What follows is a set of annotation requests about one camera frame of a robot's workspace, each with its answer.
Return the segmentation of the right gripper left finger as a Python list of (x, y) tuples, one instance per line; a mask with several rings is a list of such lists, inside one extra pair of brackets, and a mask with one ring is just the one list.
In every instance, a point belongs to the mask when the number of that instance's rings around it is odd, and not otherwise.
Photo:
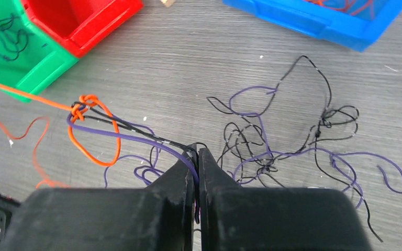
[(145, 188), (40, 189), (0, 250), (191, 250), (196, 192), (182, 161)]

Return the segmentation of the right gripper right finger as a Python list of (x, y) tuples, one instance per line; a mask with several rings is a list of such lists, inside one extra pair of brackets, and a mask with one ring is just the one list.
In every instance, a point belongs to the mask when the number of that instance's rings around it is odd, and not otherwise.
[(371, 250), (350, 200), (326, 188), (244, 188), (199, 151), (203, 250)]

